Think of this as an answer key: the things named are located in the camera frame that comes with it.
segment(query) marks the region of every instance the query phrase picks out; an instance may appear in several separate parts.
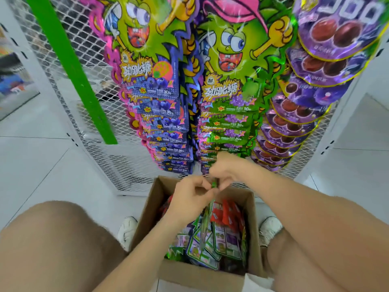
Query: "white cloth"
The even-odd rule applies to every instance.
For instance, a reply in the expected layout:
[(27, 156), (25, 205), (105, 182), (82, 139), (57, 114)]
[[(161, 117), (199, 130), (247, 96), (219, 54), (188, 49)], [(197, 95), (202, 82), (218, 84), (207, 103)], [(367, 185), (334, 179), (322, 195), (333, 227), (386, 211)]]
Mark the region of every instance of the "white cloth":
[(242, 292), (274, 292), (271, 290), (273, 279), (260, 278), (255, 275), (246, 274)]

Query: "open red mouth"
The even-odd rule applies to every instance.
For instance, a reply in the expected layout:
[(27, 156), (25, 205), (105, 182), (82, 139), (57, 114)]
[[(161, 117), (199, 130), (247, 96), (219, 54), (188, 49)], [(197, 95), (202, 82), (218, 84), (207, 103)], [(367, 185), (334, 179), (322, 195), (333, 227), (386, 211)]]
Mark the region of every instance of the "open red mouth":
[(224, 72), (230, 72), (238, 66), (242, 60), (243, 53), (223, 54), (219, 53), (219, 67)]
[(135, 48), (141, 48), (146, 44), (147, 39), (149, 38), (150, 28), (128, 28), (128, 39), (131, 45)]

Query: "shoe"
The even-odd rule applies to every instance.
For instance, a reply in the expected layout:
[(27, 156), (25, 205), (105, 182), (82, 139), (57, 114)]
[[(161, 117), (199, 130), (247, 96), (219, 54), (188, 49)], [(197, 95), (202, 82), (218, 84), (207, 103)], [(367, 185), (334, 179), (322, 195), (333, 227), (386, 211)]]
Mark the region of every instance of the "shoe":
[(123, 249), (127, 252), (129, 252), (129, 246), (131, 245), (137, 226), (138, 221), (134, 217), (128, 216), (124, 218), (124, 221), (119, 228), (117, 239)]
[(270, 241), (282, 229), (282, 224), (277, 217), (270, 216), (260, 226), (261, 247), (269, 246)]

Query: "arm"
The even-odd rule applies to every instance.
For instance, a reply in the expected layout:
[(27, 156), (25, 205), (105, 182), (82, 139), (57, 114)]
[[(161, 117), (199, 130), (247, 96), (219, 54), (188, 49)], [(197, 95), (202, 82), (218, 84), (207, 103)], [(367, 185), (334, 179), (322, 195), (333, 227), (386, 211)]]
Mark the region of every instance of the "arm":
[(218, 154), (210, 174), (222, 178), (223, 187), (232, 181), (249, 186), (304, 252), (346, 290), (388, 290), (389, 226), (362, 207), (226, 152)]
[[(196, 186), (204, 187), (207, 193), (197, 195)], [(165, 216), (94, 291), (149, 292), (174, 237), (200, 215), (218, 191), (202, 176), (180, 181)]]

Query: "green strip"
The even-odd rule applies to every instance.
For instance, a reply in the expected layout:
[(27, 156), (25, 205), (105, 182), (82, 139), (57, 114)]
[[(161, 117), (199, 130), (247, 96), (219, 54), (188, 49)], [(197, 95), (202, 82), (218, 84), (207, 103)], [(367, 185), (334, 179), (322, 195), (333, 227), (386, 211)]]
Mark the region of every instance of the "green strip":
[(105, 113), (50, 1), (27, 0), (27, 2), (105, 143), (117, 144), (118, 141), (110, 128)]

